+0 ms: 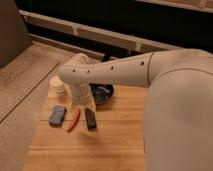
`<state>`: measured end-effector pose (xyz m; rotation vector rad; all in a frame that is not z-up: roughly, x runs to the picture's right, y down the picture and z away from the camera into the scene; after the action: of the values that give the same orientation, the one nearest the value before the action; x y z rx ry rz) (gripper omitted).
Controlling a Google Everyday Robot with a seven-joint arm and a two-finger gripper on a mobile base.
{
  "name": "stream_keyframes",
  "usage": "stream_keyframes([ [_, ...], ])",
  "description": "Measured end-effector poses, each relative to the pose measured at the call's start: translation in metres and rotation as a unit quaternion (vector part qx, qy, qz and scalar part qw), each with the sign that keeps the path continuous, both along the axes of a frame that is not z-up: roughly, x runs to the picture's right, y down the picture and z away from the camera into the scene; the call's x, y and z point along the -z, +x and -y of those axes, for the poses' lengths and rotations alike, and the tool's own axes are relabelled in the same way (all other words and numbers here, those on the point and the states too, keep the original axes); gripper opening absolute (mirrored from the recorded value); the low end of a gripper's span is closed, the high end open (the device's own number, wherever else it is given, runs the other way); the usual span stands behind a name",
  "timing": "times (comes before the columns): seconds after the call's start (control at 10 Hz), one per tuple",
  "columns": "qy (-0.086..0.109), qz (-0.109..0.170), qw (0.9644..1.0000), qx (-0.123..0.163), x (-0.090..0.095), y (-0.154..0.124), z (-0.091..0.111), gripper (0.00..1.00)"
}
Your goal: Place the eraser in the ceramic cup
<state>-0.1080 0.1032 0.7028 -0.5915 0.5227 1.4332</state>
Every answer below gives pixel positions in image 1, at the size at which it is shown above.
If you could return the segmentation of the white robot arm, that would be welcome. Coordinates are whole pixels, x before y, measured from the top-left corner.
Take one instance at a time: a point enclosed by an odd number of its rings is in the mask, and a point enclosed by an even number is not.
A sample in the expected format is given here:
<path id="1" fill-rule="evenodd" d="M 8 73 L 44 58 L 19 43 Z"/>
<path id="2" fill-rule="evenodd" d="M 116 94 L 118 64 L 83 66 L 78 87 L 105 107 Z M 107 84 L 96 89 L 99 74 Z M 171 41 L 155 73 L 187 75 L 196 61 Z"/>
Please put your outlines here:
<path id="1" fill-rule="evenodd" d="M 96 64 L 77 54 L 59 77 L 77 104 L 89 99 L 91 83 L 146 87 L 146 171 L 213 171 L 212 53 L 176 49 Z"/>

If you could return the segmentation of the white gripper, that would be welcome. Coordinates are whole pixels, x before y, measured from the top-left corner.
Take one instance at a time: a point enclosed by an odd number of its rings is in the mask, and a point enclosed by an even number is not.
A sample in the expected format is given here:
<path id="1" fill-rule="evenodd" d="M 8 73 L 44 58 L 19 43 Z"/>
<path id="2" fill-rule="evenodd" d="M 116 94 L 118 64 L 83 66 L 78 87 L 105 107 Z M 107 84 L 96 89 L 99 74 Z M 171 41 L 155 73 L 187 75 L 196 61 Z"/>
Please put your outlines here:
<path id="1" fill-rule="evenodd" d="M 84 113 L 87 129 L 92 132 L 97 130 L 96 106 L 92 99 L 91 90 L 88 84 L 71 85 L 70 94 L 73 103 L 69 105 L 69 113 L 74 114 L 79 108 L 78 105 L 85 105 Z"/>

